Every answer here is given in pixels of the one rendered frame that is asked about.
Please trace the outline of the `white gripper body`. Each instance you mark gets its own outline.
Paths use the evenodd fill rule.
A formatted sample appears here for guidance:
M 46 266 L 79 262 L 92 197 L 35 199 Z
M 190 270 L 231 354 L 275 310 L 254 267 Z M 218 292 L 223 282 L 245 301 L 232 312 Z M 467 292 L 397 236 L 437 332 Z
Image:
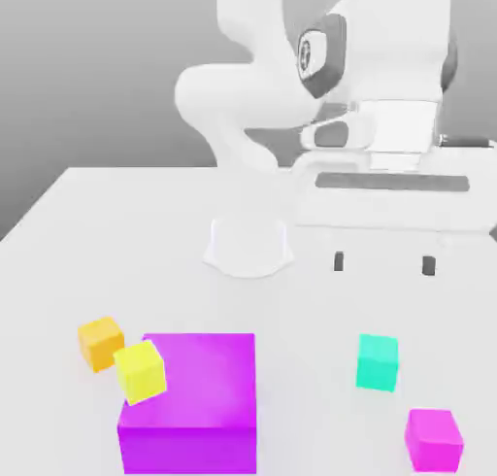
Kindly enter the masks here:
M 308 152 L 291 175 L 300 225 L 454 233 L 497 225 L 497 151 Z

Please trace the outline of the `small teal cube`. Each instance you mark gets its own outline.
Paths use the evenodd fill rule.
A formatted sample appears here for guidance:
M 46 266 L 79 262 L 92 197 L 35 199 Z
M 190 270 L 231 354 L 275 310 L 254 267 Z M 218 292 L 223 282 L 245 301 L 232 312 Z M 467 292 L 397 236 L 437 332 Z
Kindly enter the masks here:
M 399 369 L 398 340 L 360 334 L 356 369 L 358 388 L 394 392 Z

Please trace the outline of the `small magenta cube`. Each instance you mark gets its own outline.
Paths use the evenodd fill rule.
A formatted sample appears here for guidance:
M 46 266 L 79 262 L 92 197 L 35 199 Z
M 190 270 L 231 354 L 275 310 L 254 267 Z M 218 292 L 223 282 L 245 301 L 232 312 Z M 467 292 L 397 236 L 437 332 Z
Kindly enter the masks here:
M 464 440 L 450 410 L 411 409 L 404 439 L 414 471 L 457 472 Z

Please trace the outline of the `small yellow cube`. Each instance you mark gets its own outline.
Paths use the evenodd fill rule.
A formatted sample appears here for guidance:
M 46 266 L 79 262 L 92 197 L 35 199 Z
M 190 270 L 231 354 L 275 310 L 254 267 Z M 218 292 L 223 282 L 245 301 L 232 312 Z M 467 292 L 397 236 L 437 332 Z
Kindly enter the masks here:
M 164 360 L 146 339 L 114 353 L 117 380 L 128 405 L 133 406 L 167 390 Z

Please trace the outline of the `small orange cube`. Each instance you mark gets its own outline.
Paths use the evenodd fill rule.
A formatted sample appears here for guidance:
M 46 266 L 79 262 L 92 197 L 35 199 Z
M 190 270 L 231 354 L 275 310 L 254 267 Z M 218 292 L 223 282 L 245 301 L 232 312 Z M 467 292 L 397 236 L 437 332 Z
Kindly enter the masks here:
M 114 353 L 124 347 L 124 335 L 112 317 L 104 317 L 78 328 L 83 357 L 93 372 L 114 365 Z

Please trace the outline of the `large purple box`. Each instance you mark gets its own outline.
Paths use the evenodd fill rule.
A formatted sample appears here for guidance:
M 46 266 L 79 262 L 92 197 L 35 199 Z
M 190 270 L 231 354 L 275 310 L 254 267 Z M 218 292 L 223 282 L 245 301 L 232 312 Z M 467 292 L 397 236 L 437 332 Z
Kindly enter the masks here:
M 167 390 L 117 421 L 127 474 L 253 474 L 257 470 L 255 337 L 147 333 Z

